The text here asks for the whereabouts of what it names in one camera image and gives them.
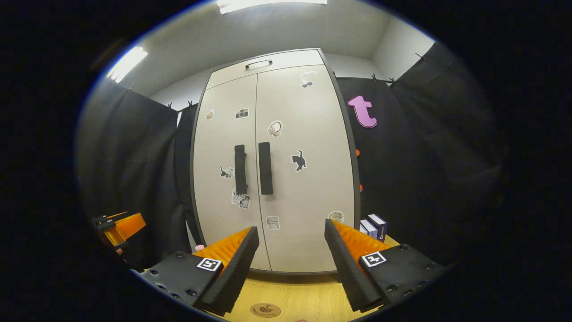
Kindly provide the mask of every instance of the cabinet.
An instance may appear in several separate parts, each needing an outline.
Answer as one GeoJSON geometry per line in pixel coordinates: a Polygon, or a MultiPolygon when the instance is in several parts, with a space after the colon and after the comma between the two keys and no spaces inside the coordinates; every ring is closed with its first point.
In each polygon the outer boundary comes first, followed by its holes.
{"type": "Polygon", "coordinates": [[[201,98],[191,158],[197,224],[206,245],[257,226],[251,269],[335,271],[324,220],[343,214],[357,227],[355,148],[324,61],[311,49],[233,64],[213,72],[201,98]]]}

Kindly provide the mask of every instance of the white wall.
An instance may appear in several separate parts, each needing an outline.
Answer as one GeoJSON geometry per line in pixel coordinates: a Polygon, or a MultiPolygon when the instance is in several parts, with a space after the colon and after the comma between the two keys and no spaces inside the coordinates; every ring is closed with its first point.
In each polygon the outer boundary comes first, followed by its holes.
{"type": "Polygon", "coordinates": [[[419,60],[415,53],[423,56],[434,43],[417,28],[392,16],[372,60],[382,75],[398,79],[419,60]]]}
{"type": "MultiPolygon", "coordinates": [[[[376,78],[386,79],[383,78],[382,73],[371,60],[325,53],[324,56],[337,77],[370,78],[372,74],[375,74],[376,78]]],[[[172,103],[171,107],[179,111],[189,106],[188,101],[192,101],[194,104],[201,99],[202,90],[205,88],[210,74],[218,68],[218,66],[212,67],[192,74],[160,90],[150,98],[164,105],[172,103]]]]}

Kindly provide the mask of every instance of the fluorescent light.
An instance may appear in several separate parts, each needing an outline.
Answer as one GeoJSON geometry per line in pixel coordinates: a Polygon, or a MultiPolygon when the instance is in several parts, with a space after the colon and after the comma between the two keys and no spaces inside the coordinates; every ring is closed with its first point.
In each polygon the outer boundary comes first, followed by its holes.
{"type": "Polygon", "coordinates": [[[220,13],[225,14],[248,7],[267,5],[269,3],[292,3],[292,2],[326,5],[328,3],[328,0],[218,0],[217,4],[219,5],[220,13]]]}
{"type": "Polygon", "coordinates": [[[125,54],[109,71],[107,77],[110,77],[116,83],[119,83],[133,67],[147,56],[147,52],[143,51],[143,47],[135,47],[125,54]]]}

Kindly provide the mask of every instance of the table surface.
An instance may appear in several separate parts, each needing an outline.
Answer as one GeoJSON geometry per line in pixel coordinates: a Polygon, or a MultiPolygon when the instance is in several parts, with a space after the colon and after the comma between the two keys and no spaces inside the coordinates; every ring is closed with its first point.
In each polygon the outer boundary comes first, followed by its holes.
{"type": "MultiPolygon", "coordinates": [[[[398,246],[386,236],[385,243],[398,246]]],[[[338,322],[351,321],[378,309],[353,312],[337,274],[281,276],[249,272],[231,313],[220,316],[230,322],[338,322]],[[275,317],[259,317],[250,312],[258,303],[273,304],[281,312],[275,317]]]]}

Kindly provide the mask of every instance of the cabinet door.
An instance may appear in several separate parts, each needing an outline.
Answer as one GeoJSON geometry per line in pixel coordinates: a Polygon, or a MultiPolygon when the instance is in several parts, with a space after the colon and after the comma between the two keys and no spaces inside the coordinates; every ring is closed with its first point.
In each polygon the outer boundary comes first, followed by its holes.
{"type": "Polygon", "coordinates": [[[261,195],[260,207],[272,270],[336,270],[324,222],[337,211],[353,226],[355,195],[348,137],[324,65],[259,74],[256,141],[270,145],[273,194],[261,195]]]}
{"type": "Polygon", "coordinates": [[[194,201],[206,246],[246,227],[257,226],[260,245],[251,267],[269,270],[256,174],[256,77],[243,77],[205,91],[197,116],[191,166],[194,201]],[[249,199],[233,196],[238,145],[244,145],[246,153],[249,199]]]}

